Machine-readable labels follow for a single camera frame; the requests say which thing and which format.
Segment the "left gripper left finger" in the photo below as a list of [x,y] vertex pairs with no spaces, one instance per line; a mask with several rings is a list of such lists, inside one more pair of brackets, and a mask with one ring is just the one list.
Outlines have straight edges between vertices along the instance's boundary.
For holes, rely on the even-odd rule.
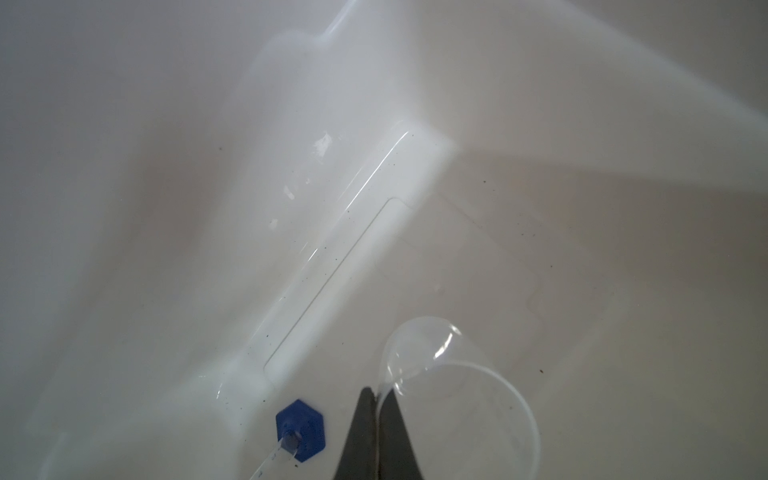
[[361,390],[334,480],[377,478],[377,399],[370,387]]

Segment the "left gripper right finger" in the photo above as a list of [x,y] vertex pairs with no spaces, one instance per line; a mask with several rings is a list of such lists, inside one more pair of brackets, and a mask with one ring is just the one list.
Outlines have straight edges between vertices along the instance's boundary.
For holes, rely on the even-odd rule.
[[380,402],[377,435],[379,479],[423,479],[395,390],[390,390]]

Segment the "blue hexagonal bottle cap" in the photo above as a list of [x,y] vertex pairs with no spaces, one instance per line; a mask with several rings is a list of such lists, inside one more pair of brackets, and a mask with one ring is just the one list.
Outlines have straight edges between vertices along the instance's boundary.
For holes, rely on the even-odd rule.
[[287,467],[297,467],[326,447],[323,415],[301,399],[276,414],[277,444],[250,480],[283,479]]

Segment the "clear glass petri dish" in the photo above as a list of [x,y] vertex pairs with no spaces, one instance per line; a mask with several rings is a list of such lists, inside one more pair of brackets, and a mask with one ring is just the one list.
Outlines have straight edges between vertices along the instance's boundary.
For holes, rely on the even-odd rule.
[[423,479],[534,479],[538,427],[522,395],[456,326],[409,320],[389,336],[380,402],[395,390]]

